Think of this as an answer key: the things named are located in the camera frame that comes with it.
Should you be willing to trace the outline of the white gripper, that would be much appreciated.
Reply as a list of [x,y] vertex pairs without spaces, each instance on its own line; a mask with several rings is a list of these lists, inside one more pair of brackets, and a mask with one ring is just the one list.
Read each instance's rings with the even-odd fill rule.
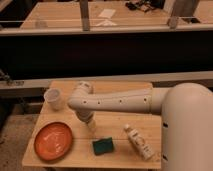
[[80,121],[87,123],[91,131],[96,129],[96,122],[93,119],[94,113],[92,111],[77,111],[76,115]]

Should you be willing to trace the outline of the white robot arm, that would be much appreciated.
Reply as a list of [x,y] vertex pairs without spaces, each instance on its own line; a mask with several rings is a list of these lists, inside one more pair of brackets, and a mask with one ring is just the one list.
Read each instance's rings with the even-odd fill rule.
[[213,171],[213,91],[201,84],[95,94],[80,82],[68,106],[85,123],[95,111],[159,114],[162,171]]

